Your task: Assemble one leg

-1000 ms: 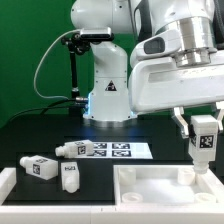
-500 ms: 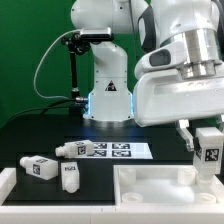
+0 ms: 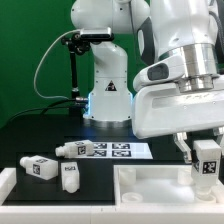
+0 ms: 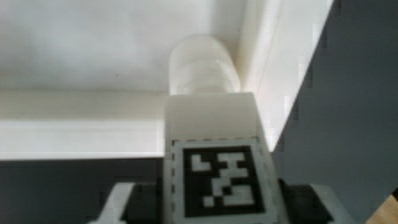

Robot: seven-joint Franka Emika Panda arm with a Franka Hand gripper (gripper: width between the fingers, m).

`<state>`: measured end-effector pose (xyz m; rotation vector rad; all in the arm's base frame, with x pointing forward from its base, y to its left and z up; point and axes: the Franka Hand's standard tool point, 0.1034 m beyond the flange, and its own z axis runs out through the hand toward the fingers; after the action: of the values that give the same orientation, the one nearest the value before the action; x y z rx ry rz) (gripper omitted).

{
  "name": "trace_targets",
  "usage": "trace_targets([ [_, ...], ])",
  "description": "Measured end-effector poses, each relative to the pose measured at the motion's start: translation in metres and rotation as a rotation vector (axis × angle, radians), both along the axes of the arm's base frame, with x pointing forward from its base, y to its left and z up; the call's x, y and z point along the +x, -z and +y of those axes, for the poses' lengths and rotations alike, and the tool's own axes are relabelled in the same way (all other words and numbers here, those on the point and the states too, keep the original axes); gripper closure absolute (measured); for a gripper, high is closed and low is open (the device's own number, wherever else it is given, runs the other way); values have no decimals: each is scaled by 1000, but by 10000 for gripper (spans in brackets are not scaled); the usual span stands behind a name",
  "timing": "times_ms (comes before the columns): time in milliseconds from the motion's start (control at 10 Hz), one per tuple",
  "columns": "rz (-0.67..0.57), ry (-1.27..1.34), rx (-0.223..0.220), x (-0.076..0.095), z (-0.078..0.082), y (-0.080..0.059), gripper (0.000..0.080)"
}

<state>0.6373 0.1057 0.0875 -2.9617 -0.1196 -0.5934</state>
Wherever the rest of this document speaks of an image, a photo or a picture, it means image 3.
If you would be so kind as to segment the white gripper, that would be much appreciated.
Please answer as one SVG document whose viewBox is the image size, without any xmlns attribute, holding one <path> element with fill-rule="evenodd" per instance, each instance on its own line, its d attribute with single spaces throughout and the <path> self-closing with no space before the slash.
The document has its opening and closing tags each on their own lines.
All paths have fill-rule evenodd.
<svg viewBox="0 0 224 224">
<path fill-rule="evenodd" d="M 224 147 L 224 79 L 213 84 L 211 90 L 191 93 L 180 93 L 175 83 L 142 88 L 133 102 L 134 135 L 142 139 L 174 134 L 186 164 L 192 162 L 186 132 L 214 128 L 216 142 Z"/>
</svg>

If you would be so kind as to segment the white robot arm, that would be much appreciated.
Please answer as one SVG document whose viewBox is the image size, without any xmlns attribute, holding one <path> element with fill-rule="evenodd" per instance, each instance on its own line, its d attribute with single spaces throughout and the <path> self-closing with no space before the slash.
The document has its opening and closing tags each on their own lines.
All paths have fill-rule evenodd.
<svg viewBox="0 0 224 224">
<path fill-rule="evenodd" d="M 71 19 L 84 30 L 137 32 L 147 66 L 133 81 L 133 133 L 172 134 L 191 161 L 185 134 L 224 126 L 224 75 L 218 71 L 224 0 L 137 0 L 131 22 L 118 5 L 118 0 L 77 0 Z"/>
</svg>

